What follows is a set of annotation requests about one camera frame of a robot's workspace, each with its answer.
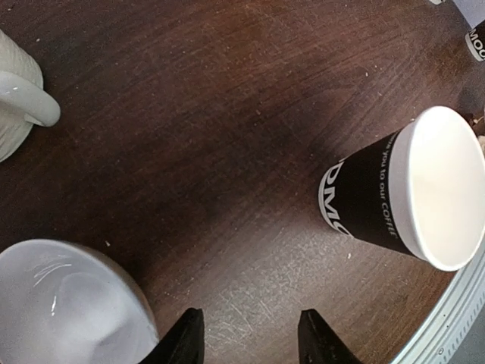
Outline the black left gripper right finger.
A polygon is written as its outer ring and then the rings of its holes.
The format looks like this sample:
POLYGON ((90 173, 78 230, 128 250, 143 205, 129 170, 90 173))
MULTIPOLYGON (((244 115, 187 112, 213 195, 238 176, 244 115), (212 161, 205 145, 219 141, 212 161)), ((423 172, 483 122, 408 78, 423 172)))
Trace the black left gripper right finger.
POLYGON ((361 364, 315 309, 301 312, 298 345, 300 364, 361 364))

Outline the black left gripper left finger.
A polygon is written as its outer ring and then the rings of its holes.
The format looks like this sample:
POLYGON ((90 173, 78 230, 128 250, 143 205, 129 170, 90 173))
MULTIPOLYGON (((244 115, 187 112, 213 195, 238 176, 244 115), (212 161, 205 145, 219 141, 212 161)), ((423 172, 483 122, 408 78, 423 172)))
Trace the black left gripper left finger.
POLYGON ((140 364, 202 364, 204 359, 204 314, 188 308, 140 364))

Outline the black paper coffee cup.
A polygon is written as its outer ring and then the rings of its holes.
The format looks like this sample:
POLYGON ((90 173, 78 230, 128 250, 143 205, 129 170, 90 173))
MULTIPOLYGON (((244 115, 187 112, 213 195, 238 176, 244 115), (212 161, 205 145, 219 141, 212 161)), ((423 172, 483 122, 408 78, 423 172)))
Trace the black paper coffee cup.
POLYGON ((458 271, 484 237, 483 152, 458 112, 434 106, 330 167, 318 203, 341 234, 458 271))

